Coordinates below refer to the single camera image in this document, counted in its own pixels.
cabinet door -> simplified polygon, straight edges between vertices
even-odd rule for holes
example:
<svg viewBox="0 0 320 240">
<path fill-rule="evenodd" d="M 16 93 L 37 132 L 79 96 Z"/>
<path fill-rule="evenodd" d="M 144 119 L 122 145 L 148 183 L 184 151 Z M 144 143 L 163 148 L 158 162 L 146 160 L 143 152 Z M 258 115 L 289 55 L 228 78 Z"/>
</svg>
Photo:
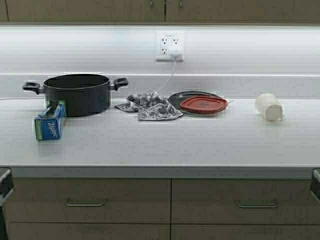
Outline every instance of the cabinet door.
<svg viewBox="0 0 320 240">
<path fill-rule="evenodd" d="M 169 240 L 169 225 L 10 223 L 10 240 Z"/>
<path fill-rule="evenodd" d="M 0 0 L 0 22 L 7 22 L 7 7 L 6 7 L 6 1 Z"/>
<path fill-rule="evenodd" d="M 173 225 L 172 240 L 318 240 L 320 226 Z"/>
<path fill-rule="evenodd" d="M 163 22 L 164 0 L 7 0 L 11 22 Z"/>
<path fill-rule="evenodd" d="M 166 18 L 177 23 L 320 23 L 320 1 L 167 0 Z"/>
</svg>

outlet cover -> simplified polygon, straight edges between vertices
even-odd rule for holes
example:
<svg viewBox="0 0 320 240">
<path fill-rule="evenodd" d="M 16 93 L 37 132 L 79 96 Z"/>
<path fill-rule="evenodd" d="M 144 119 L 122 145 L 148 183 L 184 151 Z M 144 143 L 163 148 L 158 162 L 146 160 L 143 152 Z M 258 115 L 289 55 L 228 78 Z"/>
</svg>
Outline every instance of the outlet cover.
<svg viewBox="0 0 320 240">
<path fill-rule="evenodd" d="M 155 60 L 172 62 L 173 58 L 169 52 L 173 45 L 179 45 L 182 49 L 182 56 L 178 61 L 185 60 L 185 33 L 182 31 L 157 31 L 155 39 Z"/>
</svg>

gray towel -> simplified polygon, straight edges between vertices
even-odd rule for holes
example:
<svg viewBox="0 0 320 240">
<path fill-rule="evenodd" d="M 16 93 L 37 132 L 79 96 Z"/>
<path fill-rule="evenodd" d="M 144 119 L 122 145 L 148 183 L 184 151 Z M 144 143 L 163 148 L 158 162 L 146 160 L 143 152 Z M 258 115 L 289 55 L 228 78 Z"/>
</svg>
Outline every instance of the gray towel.
<svg viewBox="0 0 320 240">
<path fill-rule="evenodd" d="M 127 100 L 128 103 L 115 107 L 124 112 L 138 112 L 138 119 L 141 121 L 174 120 L 183 115 L 164 96 L 159 96 L 155 91 L 130 94 Z"/>
</svg>

black pot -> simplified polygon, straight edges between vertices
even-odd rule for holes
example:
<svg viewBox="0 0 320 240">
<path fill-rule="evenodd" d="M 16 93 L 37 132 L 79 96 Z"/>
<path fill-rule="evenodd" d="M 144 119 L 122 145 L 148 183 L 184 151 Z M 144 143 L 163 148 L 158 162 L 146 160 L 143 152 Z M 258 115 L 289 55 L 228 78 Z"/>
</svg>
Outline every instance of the black pot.
<svg viewBox="0 0 320 240">
<path fill-rule="evenodd" d="M 37 95 L 45 94 L 50 104 L 65 101 L 68 117 L 84 117 L 106 110 L 111 103 L 110 90 L 127 86 L 128 80 L 120 78 L 113 81 L 97 74 L 71 74 L 57 76 L 44 81 L 43 87 L 35 82 L 26 82 L 23 89 Z"/>
</svg>

upper cabinet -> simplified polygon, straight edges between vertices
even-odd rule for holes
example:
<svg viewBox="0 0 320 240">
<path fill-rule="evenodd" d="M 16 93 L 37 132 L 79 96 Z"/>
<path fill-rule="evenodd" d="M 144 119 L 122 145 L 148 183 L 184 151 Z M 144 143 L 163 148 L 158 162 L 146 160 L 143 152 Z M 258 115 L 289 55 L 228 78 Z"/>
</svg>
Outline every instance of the upper cabinet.
<svg viewBox="0 0 320 240">
<path fill-rule="evenodd" d="M 0 0 L 0 22 L 8 21 L 7 7 L 5 0 Z"/>
<path fill-rule="evenodd" d="M 10 22 L 154 23 L 165 21 L 165 0 L 6 1 Z"/>
<path fill-rule="evenodd" d="M 166 0 L 169 23 L 320 23 L 319 0 Z"/>
<path fill-rule="evenodd" d="M 8 20 L 26 24 L 320 24 L 320 0 L 0 0 L 0 22 Z"/>
</svg>

